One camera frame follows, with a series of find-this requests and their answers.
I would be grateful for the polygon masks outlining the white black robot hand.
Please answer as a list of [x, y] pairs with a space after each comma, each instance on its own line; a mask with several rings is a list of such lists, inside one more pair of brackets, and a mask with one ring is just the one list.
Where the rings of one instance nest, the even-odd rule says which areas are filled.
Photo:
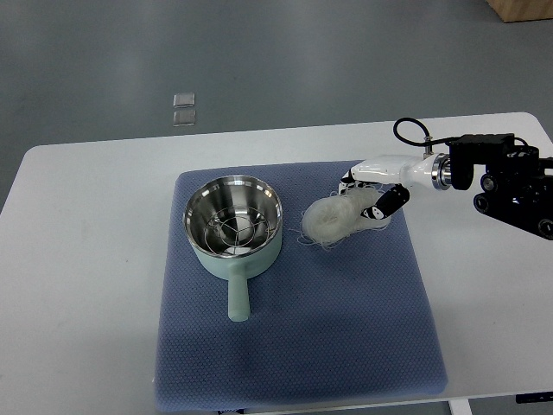
[[451, 187], [450, 157], [447, 154], [419, 156], [377, 156], [350, 168], [340, 179], [340, 195], [354, 188], [378, 188], [385, 192], [361, 210], [371, 220], [385, 220], [410, 199], [410, 189]]

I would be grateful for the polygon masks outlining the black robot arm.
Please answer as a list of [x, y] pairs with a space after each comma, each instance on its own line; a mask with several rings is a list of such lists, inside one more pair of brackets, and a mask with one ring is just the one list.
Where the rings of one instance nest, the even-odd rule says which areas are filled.
[[434, 162], [434, 183], [467, 190], [474, 179], [474, 167], [483, 165], [482, 192], [474, 197], [481, 214], [508, 225], [552, 239], [552, 158], [541, 157], [539, 148], [512, 133], [465, 134], [433, 139], [428, 128], [414, 118], [400, 118], [392, 127], [401, 142], [424, 148], [446, 144], [448, 154]]

